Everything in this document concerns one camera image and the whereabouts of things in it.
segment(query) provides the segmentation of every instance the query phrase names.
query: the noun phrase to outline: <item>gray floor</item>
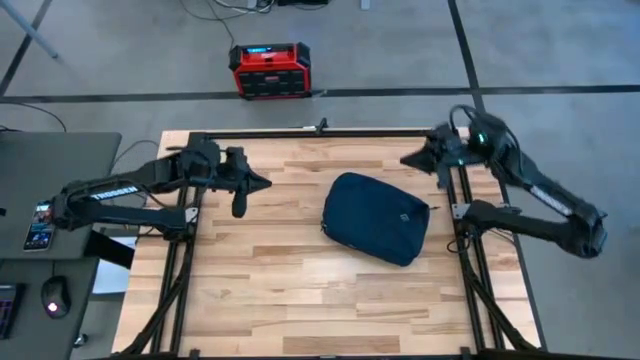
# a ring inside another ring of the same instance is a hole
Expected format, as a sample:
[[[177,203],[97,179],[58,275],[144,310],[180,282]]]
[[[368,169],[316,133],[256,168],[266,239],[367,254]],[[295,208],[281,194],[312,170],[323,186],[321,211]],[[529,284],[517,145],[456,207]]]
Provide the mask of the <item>gray floor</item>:
[[[19,2],[33,16],[41,0]],[[200,0],[187,0],[204,16]],[[378,0],[369,12],[356,0],[322,11],[274,9],[229,21],[242,44],[304,41],[311,45],[314,87],[468,86],[445,0]],[[637,0],[459,0],[481,86],[640,83]],[[23,34],[0,13],[0,72]],[[59,61],[32,44],[7,95],[95,95],[230,91],[224,28],[186,15],[177,0],[54,0],[42,34]],[[584,261],[555,245],[523,239],[543,331],[550,350],[638,357],[640,226],[634,185],[640,170],[640,93],[485,96],[487,109],[518,135],[551,177],[609,213],[605,252]],[[158,139],[166,129],[430,126],[470,96],[314,98],[41,104],[70,131],[119,131],[122,147]],[[0,106],[1,124],[56,131],[44,114]],[[142,146],[119,170],[153,158]],[[553,214],[520,191],[513,202]],[[92,340],[74,358],[106,355],[118,302],[92,303],[85,331]]]

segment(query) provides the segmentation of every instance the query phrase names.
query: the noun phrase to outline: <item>computer mouse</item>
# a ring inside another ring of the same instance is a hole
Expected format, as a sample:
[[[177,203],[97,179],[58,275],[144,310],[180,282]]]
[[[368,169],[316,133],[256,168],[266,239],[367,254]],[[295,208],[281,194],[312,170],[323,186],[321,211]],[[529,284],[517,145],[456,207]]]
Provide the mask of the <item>computer mouse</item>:
[[[52,319],[60,319],[71,309],[67,278],[53,276],[42,284],[42,306]]]

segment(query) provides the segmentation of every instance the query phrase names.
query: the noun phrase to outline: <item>portable power station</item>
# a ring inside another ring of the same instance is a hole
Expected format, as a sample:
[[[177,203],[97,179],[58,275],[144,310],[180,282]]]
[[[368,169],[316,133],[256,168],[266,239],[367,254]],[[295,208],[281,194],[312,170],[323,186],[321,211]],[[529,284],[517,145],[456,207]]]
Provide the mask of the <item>portable power station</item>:
[[[237,45],[229,52],[229,69],[247,100],[311,96],[311,57],[303,43]]]

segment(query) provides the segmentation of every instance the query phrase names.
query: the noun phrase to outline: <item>navy blue pouch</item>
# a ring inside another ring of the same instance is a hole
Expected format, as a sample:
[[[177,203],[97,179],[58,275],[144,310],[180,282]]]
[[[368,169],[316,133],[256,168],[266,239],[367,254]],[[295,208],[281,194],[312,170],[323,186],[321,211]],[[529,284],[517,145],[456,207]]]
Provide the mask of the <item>navy blue pouch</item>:
[[[429,206],[376,179],[345,173],[331,186],[322,229],[340,244],[407,266],[422,250]]]

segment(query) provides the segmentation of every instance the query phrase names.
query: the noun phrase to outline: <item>wooden tabletop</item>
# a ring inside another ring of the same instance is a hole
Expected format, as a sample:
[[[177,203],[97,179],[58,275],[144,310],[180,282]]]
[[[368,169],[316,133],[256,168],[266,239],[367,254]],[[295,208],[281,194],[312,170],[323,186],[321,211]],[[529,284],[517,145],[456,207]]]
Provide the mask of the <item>wooden tabletop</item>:
[[[188,136],[186,131],[164,132],[161,149],[185,145]],[[273,186],[249,196],[242,219],[231,215],[232,195],[205,195],[181,354],[192,348],[203,356],[457,354],[461,346],[474,348],[458,256],[446,250],[454,237],[446,192],[437,189],[435,176],[398,161],[422,147],[424,138],[218,143],[243,146],[251,167]],[[159,156],[166,154],[160,150]],[[320,231],[329,188],[347,171],[377,178],[439,207],[431,212],[422,252],[410,266],[364,255]],[[488,171],[468,171],[474,198],[501,202],[498,183]],[[498,304],[525,338],[538,345],[514,244],[494,233],[483,240]],[[114,351],[126,347],[155,310],[167,246],[157,238],[140,239]],[[488,317],[484,306],[480,309],[491,345]],[[172,318],[170,311],[163,349],[168,349]]]

